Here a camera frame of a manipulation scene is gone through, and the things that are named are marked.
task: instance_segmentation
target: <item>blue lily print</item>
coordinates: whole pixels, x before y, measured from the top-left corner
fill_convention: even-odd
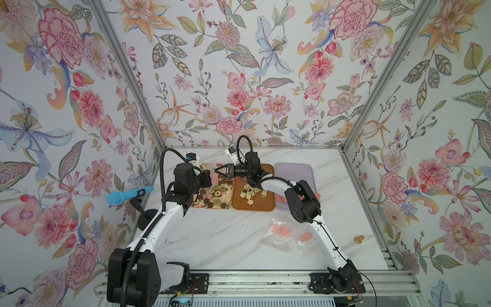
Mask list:
[[[310,136],[310,132],[305,132],[302,134],[299,134],[299,131],[297,129],[290,129],[290,137],[293,139],[293,142],[297,144],[297,146],[304,146],[304,145],[309,145],[309,146],[315,146],[319,143],[317,142],[312,142],[309,141],[308,138]]]
[[[255,77],[263,77],[266,75],[270,65],[274,65],[276,69],[282,74],[293,73],[293,69],[290,69],[288,63],[279,59],[278,55],[281,54],[283,49],[286,47],[287,40],[284,34],[281,40],[274,39],[272,43],[269,42],[269,37],[271,34],[271,26],[266,17],[259,16],[257,18],[257,32],[256,41],[261,46],[259,49],[259,54],[264,57],[261,63],[264,66],[261,70],[254,73]]]
[[[128,177],[128,182],[135,186],[149,186],[151,185],[152,177],[152,167],[149,167],[146,171],[143,171],[143,166],[138,164],[138,168],[136,170],[136,174],[131,174]]]
[[[32,159],[27,151],[32,150],[39,159],[39,167],[35,175],[36,181],[41,181],[51,170],[51,163],[44,154],[48,145],[65,145],[72,139],[74,130],[65,131],[55,129],[49,132],[38,131],[42,128],[39,116],[31,105],[17,101],[18,108],[10,109],[10,121],[16,127],[9,126],[0,120],[0,140],[4,140],[10,151],[24,149],[28,158]]]

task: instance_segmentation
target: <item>floral wallpaper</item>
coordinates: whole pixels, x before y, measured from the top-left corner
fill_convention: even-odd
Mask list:
[[[105,1],[166,144],[340,145],[415,0]]]
[[[438,2],[348,151],[397,264],[433,307],[491,305],[487,2]]]
[[[0,41],[0,305],[86,306],[159,150],[83,0],[0,0]]]

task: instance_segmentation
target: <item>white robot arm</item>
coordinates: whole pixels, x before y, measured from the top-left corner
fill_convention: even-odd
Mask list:
[[[167,151],[178,154],[185,162],[174,170],[175,181],[164,190],[164,155]],[[226,150],[233,163],[215,169],[216,173],[229,178],[245,177],[252,187],[279,194],[287,199],[293,218],[304,223],[323,254],[326,256],[329,278],[322,280],[322,290],[318,284],[311,284],[314,293],[343,292],[352,281],[358,282],[360,275],[353,263],[338,248],[333,236],[321,216],[320,203],[309,185],[301,180],[290,182],[275,177],[261,168],[257,153],[252,150],[245,154],[245,162],[238,158],[233,147]],[[143,232],[126,249],[116,249],[109,258],[108,293],[109,302],[126,303],[134,306],[150,307],[157,299],[158,293],[171,286],[179,285],[182,289],[189,287],[189,265],[180,262],[158,263],[154,251],[162,246],[172,227],[186,214],[191,206],[193,196],[201,188],[211,186],[209,171],[199,169],[198,157],[187,154],[184,158],[172,148],[166,149],[161,155],[161,190],[162,208],[146,211],[146,223]]]

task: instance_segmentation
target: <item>black cable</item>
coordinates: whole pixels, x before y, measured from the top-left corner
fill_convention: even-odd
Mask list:
[[[239,158],[239,162],[241,164],[244,164],[241,160],[241,150],[239,149],[239,142],[241,141],[242,138],[245,138],[248,142],[249,142],[249,152],[252,152],[252,142],[251,140],[249,139],[248,136],[240,136],[238,139],[237,139],[237,158]]]
[[[281,181],[285,182],[287,185],[289,185],[290,187],[293,187],[293,184],[292,184],[290,181],[288,181],[288,180],[286,180],[286,179],[283,179],[283,178],[281,178],[281,177],[276,177],[276,176],[271,176],[271,177],[263,178],[263,179],[261,179],[261,180],[259,181],[259,184],[261,184],[261,183],[265,182],[266,180],[270,180],[270,179],[277,179],[277,180],[281,180]]]
[[[165,212],[165,202],[166,202],[166,200],[165,200],[165,183],[164,183],[164,156],[165,156],[166,152],[168,152],[168,151],[172,151],[173,153],[178,155],[179,158],[181,158],[184,162],[187,162],[186,158],[184,158],[183,155],[181,155],[174,148],[170,148],[170,147],[167,147],[166,149],[164,149],[162,155],[160,156],[160,190],[162,193],[162,211],[163,212]]]
[[[367,280],[368,282],[370,283],[370,285],[372,286],[373,288],[373,293],[375,294],[375,307],[377,307],[377,292],[375,291],[375,287],[373,286],[372,282],[370,281],[370,279],[365,275],[363,274],[362,272],[360,272],[357,268],[355,268],[353,265],[351,265],[351,263],[349,263],[346,258],[343,256],[343,254],[341,254],[341,252],[339,251],[339,247],[336,246],[334,244],[334,241],[331,239],[331,236],[329,235],[329,233],[327,232],[327,230],[324,228],[324,226],[322,226],[322,223],[319,222],[319,221],[316,221],[314,220],[314,222],[316,222],[317,224],[319,224],[322,229],[324,230],[324,232],[326,233],[327,237],[329,238],[329,240],[331,241],[332,245],[334,246],[334,249],[338,252],[338,254],[341,256],[341,258],[344,259],[344,261],[346,261],[346,263],[348,263],[350,265],[350,267],[352,267],[354,270],[356,270],[358,273],[362,274]]]

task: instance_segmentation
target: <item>metal frame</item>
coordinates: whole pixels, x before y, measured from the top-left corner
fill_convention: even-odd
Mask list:
[[[140,86],[137,83],[131,66],[126,58],[124,50],[121,47],[120,41],[112,23],[109,19],[109,15],[102,3],[102,0],[87,0],[88,4],[93,8],[93,14],[95,15],[101,31],[108,38],[107,44],[114,52],[116,61],[122,69],[122,74],[128,82],[128,86],[136,98],[136,102],[140,106],[142,115],[148,123],[150,131],[154,135],[154,139],[159,146],[160,151],[165,148],[165,142],[160,137],[160,132],[153,120],[150,109],[146,103],[145,97]],[[407,29],[405,30],[399,47],[394,53],[394,56],[389,60],[389,63],[385,67],[384,71],[380,75],[380,79],[375,85],[374,91],[370,95],[365,108],[355,123],[351,133],[346,141],[341,146],[319,146],[316,149],[338,149],[341,159],[348,171],[349,177],[354,185],[357,196],[360,199],[365,215],[369,220],[370,226],[375,234],[375,237],[381,246],[382,254],[387,262],[389,270],[383,271],[361,271],[364,273],[370,281],[374,284],[377,296],[405,296],[408,297],[412,306],[425,306],[426,302],[422,298],[419,286],[414,276],[409,271],[397,270],[393,259],[394,255],[390,248],[388,248],[386,241],[383,237],[381,229],[378,227],[377,219],[370,208],[370,204],[365,197],[364,190],[361,187],[360,182],[357,179],[357,175],[353,170],[353,167],[348,161],[346,156],[347,150],[354,143],[356,136],[359,134],[364,122],[373,106],[378,101],[381,93],[385,88],[385,84],[392,76],[392,73],[397,68],[402,58],[407,52],[407,49],[412,40],[417,35],[417,28],[421,24],[424,18],[427,17],[429,10],[433,7],[435,1],[422,1],[422,3],[416,9],[413,18],[411,19]],[[325,272],[319,271],[192,271],[192,273],[208,273],[209,279],[209,291],[207,295],[195,295],[195,297],[326,297],[323,294],[313,294],[308,290],[308,284],[310,283],[310,273]],[[364,286],[367,290],[363,296],[374,296],[374,289],[371,284],[362,278]],[[102,283],[94,289],[96,296],[99,300],[96,302],[98,306],[111,306],[112,303],[106,300],[106,283]],[[329,296],[349,296],[349,294],[330,294]],[[159,297],[168,297],[168,295],[159,295]]]

